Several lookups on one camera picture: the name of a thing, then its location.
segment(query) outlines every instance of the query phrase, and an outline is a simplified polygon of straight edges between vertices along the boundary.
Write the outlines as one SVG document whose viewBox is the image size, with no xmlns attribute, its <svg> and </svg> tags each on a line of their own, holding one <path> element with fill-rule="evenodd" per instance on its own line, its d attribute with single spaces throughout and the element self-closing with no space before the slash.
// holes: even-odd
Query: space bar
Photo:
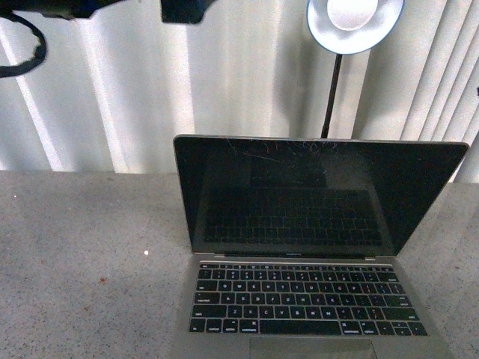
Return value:
<svg viewBox="0 0 479 359">
<path fill-rule="evenodd" d="M 331 320 L 260 320 L 262 334 L 341 335 L 339 322 Z"/>
</svg>

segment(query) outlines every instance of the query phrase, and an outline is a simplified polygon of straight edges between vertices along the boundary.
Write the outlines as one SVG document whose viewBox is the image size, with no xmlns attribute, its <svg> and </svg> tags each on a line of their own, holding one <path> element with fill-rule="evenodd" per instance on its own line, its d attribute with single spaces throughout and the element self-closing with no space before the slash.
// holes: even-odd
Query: gray countertop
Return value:
<svg viewBox="0 0 479 359">
<path fill-rule="evenodd" d="M 177 176 L 0 188 L 0 358 L 167 358 L 191 255 Z M 479 357 L 478 237 L 479 185 L 450 184 L 400 254 L 458 359 Z"/>
</svg>

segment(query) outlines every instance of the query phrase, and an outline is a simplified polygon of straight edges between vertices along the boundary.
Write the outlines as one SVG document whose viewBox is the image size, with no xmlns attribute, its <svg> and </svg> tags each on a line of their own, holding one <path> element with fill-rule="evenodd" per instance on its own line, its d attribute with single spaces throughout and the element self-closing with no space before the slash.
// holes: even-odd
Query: laptop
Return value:
<svg viewBox="0 0 479 359">
<path fill-rule="evenodd" d="M 452 358 L 396 256 L 467 149 L 177 136 L 193 255 L 171 357 Z"/>
</svg>

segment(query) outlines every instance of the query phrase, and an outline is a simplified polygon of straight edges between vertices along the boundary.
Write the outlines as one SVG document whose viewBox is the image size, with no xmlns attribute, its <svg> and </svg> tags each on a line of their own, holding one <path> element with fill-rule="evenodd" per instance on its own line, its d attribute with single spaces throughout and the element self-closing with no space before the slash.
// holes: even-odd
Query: touchpad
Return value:
<svg viewBox="0 0 479 359">
<path fill-rule="evenodd" d="M 377 359 L 366 339 L 251 338 L 251 359 Z"/>
</svg>

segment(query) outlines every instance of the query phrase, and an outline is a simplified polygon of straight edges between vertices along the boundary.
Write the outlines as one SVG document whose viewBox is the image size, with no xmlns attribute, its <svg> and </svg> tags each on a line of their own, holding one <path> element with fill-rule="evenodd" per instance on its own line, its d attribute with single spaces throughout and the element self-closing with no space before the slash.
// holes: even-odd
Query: cracked screen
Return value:
<svg viewBox="0 0 479 359">
<path fill-rule="evenodd" d="M 465 144 L 179 136 L 195 253 L 394 256 Z"/>
</svg>

